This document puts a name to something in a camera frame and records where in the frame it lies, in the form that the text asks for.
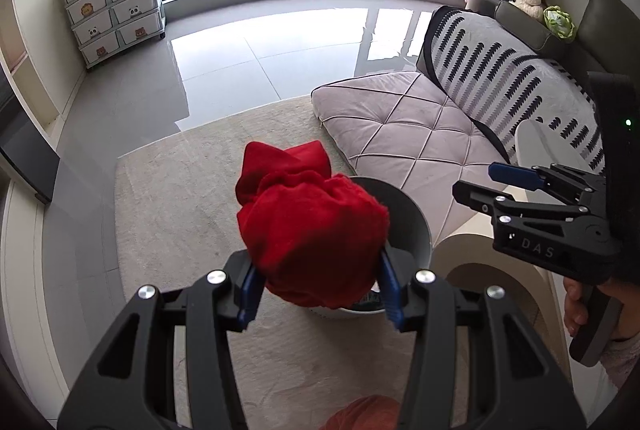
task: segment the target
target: tiled floor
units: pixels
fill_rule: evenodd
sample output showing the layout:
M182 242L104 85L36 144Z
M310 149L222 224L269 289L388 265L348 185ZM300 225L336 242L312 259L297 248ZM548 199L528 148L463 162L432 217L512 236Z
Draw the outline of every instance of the tiled floor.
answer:
M62 132L43 233L47 316L71 384L124 306L116 160L147 143L337 79L414 68L434 4L266 0L192 16L88 74Z

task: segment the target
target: blue gripper pad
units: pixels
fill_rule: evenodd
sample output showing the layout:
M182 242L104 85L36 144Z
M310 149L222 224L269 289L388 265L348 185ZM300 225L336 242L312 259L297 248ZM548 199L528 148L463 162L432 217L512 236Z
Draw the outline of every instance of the blue gripper pad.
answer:
M504 183L530 191L541 190L545 185L544 179L535 170L503 163L491 163L489 165L489 177L497 183Z
M381 258L380 273L378 274L380 298L382 298L382 303L385 306L386 317L393 323L396 330L399 331L404 325L404 314L402 313L401 303L402 288L386 251L382 251Z
M240 297L240 312L238 313L238 322L242 329L246 329L251 321L255 320L260 306L260 299L264 291L265 278L254 266L251 266L242 283Z

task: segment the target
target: quilted floor cushion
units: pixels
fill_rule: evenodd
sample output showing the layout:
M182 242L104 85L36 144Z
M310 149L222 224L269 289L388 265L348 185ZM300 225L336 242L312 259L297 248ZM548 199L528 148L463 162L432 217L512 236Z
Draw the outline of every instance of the quilted floor cushion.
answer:
M504 189L487 174L503 161L458 106L426 76L394 72L316 88L314 111L358 175L403 189L429 223L434 245L473 216L451 195L459 179Z

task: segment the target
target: red cloth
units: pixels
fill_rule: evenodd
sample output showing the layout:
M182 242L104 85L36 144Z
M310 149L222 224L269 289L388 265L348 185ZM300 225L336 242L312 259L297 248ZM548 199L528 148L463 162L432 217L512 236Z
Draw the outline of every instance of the red cloth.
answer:
M268 289L302 307L337 309L375 281L389 215L344 175L322 144L251 142L236 184L240 235Z
M332 415L320 430L395 430L400 403L386 396L361 397Z

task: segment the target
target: cabbage plush toy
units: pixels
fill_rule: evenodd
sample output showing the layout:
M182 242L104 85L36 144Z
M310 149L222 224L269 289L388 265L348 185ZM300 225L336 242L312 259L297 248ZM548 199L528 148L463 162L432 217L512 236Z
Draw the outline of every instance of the cabbage plush toy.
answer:
M561 40L573 41L575 38L574 21L557 5L547 7L544 12L545 25L553 35Z

